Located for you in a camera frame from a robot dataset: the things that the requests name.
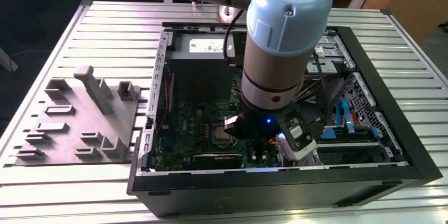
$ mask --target green circuit board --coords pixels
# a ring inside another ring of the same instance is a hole
[[[278,150],[268,148],[263,160],[255,160],[248,150],[247,141],[234,139],[228,146],[214,144],[214,125],[223,122],[226,115],[235,114],[238,102],[182,103],[179,105],[175,129],[168,135],[158,138],[158,171],[179,171],[186,169],[186,160],[194,154],[223,153],[243,156],[242,168],[278,166]]]

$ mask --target black cable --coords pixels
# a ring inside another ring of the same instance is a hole
[[[224,53],[224,60],[226,61],[230,61],[231,58],[228,57],[227,55],[227,43],[228,43],[228,40],[230,40],[230,35],[231,35],[231,30],[232,30],[232,27],[235,26],[235,23],[238,21],[238,19],[240,18],[240,16],[243,15],[244,13],[244,10],[240,10],[239,11],[239,14],[234,17],[232,19],[232,22],[227,28],[227,31],[226,31],[226,35],[224,35],[224,45],[223,45],[223,53]]]
[[[327,89],[326,77],[324,77],[324,73],[323,73],[323,68],[320,66],[319,55],[316,54],[316,51],[314,51],[314,58],[315,58],[315,62],[316,62],[320,82],[323,83],[322,88],[324,90],[326,104],[327,104],[327,108],[326,108],[327,111],[326,111],[326,117],[324,117],[323,123],[327,123],[327,120],[330,118],[330,112],[331,112],[330,93],[328,93],[328,89]]]

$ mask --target orange wire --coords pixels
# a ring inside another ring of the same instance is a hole
[[[270,139],[270,144],[279,144],[279,142],[272,138]]]

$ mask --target white label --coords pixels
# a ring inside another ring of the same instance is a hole
[[[192,39],[190,52],[220,52],[223,53],[223,39]]]
[[[302,136],[302,134],[303,134],[303,130],[302,130],[300,125],[298,125],[294,128],[290,128],[290,132],[291,132],[291,135],[292,135],[294,139],[298,139],[299,136]]]

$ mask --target motherboard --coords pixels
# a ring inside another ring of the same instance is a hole
[[[223,117],[235,113],[240,103],[218,101],[212,103],[182,103],[175,130],[162,129],[158,138],[158,171],[207,169],[219,166],[215,160],[227,160],[223,169],[258,168],[279,166],[278,147],[266,141],[263,146],[254,146],[259,141],[236,139],[224,132]]]

